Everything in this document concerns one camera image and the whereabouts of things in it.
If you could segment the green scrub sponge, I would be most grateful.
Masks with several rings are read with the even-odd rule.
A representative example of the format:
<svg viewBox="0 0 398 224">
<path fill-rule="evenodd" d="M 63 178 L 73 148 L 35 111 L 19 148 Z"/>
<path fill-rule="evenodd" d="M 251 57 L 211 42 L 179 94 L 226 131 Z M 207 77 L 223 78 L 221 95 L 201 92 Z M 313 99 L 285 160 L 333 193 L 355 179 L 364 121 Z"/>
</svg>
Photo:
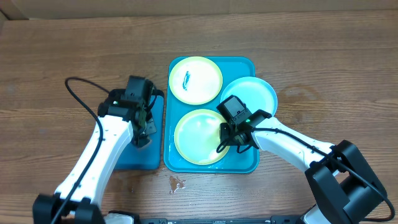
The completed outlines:
<svg viewBox="0 0 398 224">
<path fill-rule="evenodd" d="M 151 142 L 152 139 L 149 136 L 138 136 L 134 138 L 134 144 L 138 149 L 146 147 Z"/>
</svg>

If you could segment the yellow-green plate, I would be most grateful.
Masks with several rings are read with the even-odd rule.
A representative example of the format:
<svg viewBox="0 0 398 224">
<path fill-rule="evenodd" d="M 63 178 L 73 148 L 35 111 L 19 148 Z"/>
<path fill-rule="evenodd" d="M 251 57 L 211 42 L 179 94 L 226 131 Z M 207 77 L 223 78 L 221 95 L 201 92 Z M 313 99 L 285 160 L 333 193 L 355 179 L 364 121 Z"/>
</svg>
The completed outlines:
<svg viewBox="0 0 398 224">
<path fill-rule="evenodd" d="M 187 57 L 177 62 L 169 75 L 169 88 L 182 103 L 202 105 L 217 97 L 223 85 L 222 72 L 205 57 Z"/>
<path fill-rule="evenodd" d="M 220 124 L 225 119 L 219 113 L 199 109 L 184 115 L 176 125 L 174 143 L 178 153 L 192 164 L 204 166 L 221 160 L 229 151 L 229 147 L 221 152 L 216 149 L 220 145 Z"/>
</svg>

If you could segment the light blue plate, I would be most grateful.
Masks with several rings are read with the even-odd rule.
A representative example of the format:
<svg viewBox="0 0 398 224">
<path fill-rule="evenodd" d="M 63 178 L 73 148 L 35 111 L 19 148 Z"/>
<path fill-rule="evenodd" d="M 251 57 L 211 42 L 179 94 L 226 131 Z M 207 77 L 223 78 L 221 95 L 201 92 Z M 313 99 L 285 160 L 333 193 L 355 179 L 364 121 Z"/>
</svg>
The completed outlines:
<svg viewBox="0 0 398 224">
<path fill-rule="evenodd" d="M 220 101 L 224 101 L 230 95 L 237 96 L 251 113 L 263 110 L 272 116 L 275 115 L 278 106 L 276 92 L 266 81 L 257 77 L 242 77 L 223 90 Z"/>
</svg>

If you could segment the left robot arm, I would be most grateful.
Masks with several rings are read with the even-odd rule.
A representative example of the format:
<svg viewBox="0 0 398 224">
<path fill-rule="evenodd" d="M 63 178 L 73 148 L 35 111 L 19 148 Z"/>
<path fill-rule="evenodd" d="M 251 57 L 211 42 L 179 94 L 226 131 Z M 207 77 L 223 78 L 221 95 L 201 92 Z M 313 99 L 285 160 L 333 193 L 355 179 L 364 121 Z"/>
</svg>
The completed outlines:
<svg viewBox="0 0 398 224">
<path fill-rule="evenodd" d="M 68 177 L 53 195 L 40 194 L 32 206 L 34 223 L 61 223 L 72 214 L 75 223 L 139 223 L 128 212 L 101 213 L 101 202 L 109 178 L 125 148 L 150 144 L 155 132 L 150 112 L 156 87 L 144 77 L 130 76 L 124 89 L 109 91 L 90 111 L 96 125 L 91 138 Z"/>
</svg>

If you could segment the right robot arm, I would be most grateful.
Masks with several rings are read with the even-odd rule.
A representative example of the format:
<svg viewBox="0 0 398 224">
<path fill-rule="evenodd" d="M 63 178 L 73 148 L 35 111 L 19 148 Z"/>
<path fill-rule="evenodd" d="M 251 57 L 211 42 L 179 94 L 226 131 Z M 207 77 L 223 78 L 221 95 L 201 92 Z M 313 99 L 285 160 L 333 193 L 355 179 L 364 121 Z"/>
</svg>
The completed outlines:
<svg viewBox="0 0 398 224">
<path fill-rule="evenodd" d="M 220 125 L 220 145 L 236 146 L 242 153 L 254 147 L 278 155 L 304 172 L 316 204 L 290 223 L 381 222 L 368 215 L 386 202 L 390 215 L 394 206 L 377 175 L 359 149 L 347 140 L 339 144 L 317 141 L 282 124 L 263 110 L 250 112 L 234 95 L 222 101 L 218 111 L 226 120 Z"/>
</svg>

